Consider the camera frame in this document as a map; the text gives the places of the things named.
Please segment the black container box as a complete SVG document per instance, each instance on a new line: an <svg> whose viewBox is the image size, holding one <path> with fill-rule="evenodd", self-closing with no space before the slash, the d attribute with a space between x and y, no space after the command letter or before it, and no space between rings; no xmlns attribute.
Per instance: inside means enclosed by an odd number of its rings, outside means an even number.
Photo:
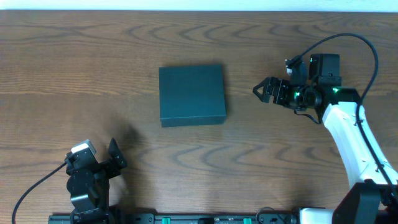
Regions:
<svg viewBox="0 0 398 224"><path fill-rule="evenodd" d="M226 121L221 64L160 67L159 96L163 128Z"/></svg>

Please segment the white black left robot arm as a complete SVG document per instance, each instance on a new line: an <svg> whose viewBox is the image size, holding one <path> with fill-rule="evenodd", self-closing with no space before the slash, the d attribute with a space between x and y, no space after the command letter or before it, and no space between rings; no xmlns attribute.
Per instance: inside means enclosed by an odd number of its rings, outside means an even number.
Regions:
<svg viewBox="0 0 398 224"><path fill-rule="evenodd" d="M109 159L98 162L96 150L90 140L85 140L66 155L67 190L74 210L71 223L122 223L119 209L109 206L109 180L127 167L124 155L115 139L111 139Z"/></svg>

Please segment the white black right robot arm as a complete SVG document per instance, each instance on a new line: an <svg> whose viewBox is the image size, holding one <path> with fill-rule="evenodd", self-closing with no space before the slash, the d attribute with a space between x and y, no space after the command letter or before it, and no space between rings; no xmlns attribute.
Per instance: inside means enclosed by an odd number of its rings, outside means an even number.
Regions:
<svg viewBox="0 0 398 224"><path fill-rule="evenodd" d="M298 223L397 223L395 171L381 151L358 105L355 88L343 87L338 54L313 54L307 68L301 57L286 60L289 79L267 77L253 88L264 103L303 115L314 109L338 148L349 192L334 210L301 208Z"/></svg>

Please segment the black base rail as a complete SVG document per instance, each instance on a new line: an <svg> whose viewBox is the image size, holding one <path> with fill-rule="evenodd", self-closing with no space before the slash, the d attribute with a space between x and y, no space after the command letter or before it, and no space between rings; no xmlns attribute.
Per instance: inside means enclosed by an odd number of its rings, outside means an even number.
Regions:
<svg viewBox="0 0 398 224"><path fill-rule="evenodd" d="M73 223L114 223L114 224L299 224L299 218L289 213L261 213L260 215L154 215L137 213L118 215L113 220L81 222L75 218Z"/></svg>

